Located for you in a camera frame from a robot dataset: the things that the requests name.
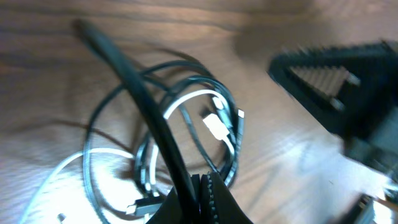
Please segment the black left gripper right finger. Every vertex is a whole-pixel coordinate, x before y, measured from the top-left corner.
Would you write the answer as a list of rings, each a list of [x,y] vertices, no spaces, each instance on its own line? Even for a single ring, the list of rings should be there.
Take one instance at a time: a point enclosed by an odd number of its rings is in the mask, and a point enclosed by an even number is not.
[[[252,224],[216,172],[201,177],[200,213],[203,224]]]

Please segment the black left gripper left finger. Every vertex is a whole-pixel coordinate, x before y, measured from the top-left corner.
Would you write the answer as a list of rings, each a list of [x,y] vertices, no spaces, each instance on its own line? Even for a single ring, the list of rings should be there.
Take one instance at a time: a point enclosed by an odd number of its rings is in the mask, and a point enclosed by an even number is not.
[[[191,176],[195,196],[197,200],[198,210],[195,212],[196,216],[190,217],[192,223],[201,223],[200,215],[200,186],[201,180],[200,175],[195,174]],[[158,211],[149,219],[146,224],[181,224],[187,223],[183,210],[181,209],[178,196],[172,189],[171,193],[168,194],[163,204],[160,206]]]

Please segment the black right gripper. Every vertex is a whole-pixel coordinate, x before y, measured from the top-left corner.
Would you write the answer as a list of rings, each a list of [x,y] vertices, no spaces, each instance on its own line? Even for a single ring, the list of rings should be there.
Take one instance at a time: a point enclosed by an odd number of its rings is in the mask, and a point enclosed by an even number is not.
[[[382,198],[362,194],[341,223],[397,223],[397,42],[281,53],[268,74],[330,133],[367,137],[343,155],[389,178]]]

